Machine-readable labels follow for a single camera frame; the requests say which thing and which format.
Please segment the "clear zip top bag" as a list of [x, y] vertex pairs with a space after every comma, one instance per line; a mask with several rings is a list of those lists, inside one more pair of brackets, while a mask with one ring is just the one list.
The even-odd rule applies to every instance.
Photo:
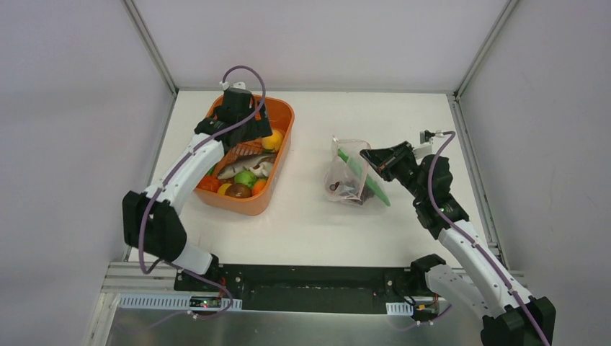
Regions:
[[[326, 170], [325, 177], [324, 177], [324, 190], [325, 190], [326, 197], [328, 199], [329, 199], [329, 185], [335, 182], [338, 182], [338, 181], [354, 182], [356, 185], [359, 186], [360, 190], [364, 187], [364, 183], [362, 182], [362, 180], [358, 176], [353, 174], [351, 169], [338, 157], [337, 150], [339, 148], [342, 151], [344, 151], [351, 159], [356, 159], [356, 162], [361, 164], [365, 168], [365, 171], [371, 177], [373, 177], [377, 181], [377, 183], [381, 186], [380, 178], [377, 176], [373, 168], [371, 168], [371, 166], [359, 154], [359, 152], [362, 149], [369, 149], [370, 144], [367, 141], [362, 141], [362, 140], [357, 140], [357, 139], [340, 139], [337, 137], [333, 137], [331, 140], [331, 161], [329, 162], [329, 165], [327, 166], [327, 170]], [[373, 198], [379, 200], [381, 205], [388, 207], [380, 199], [378, 199], [375, 195], [359, 206], [363, 206], [364, 204], [366, 204], [369, 200]]]

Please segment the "dark red grape bunch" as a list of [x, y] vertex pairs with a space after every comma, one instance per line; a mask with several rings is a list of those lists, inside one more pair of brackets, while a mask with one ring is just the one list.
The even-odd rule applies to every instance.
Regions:
[[335, 202], [362, 205], [374, 195], [367, 185], [360, 190], [354, 182], [338, 181], [329, 185], [329, 199]]

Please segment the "grey toy fish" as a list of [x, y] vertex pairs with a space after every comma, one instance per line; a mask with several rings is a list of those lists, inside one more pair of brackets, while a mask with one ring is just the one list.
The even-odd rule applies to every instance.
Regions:
[[251, 154], [239, 156], [234, 162], [225, 165], [217, 174], [218, 179], [230, 179], [235, 177], [239, 172], [250, 170], [258, 164], [268, 161], [274, 162], [276, 154]]

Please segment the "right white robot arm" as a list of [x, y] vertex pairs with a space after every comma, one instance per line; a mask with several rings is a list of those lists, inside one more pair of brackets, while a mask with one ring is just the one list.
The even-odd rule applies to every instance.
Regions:
[[408, 142], [363, 149], [360, 156], [387, 182], [397, 180], [414, 197], [413, 207], [428, 230], [460, 263], [467, 283], [438, 263], [413, 271], [409, 286], [425, 296], [431, 291], [481, 325], [483, 345], [551, 345], [556, 308], [536, 298], [494, 256], [479, 237], [468, 214], [450, 192], [449, 159], [430, 154], [416, 159]]

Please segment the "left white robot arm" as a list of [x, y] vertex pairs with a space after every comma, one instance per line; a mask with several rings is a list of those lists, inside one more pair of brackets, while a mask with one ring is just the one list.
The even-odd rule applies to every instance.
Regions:
[[195, 134], [173, 166], [143, 192], [122, 199], [125, 243], [161, 261], [193, 272], [192, 282], [202, 291], [214, 290], [220, 273], [218, 258], [187, 240], [179, 218], [184, 204], [203, 176], [240, 143], [271, 134], [265, 98], [246, 89], [243, 82], [224, 82], [221, 104], [199, 122]]

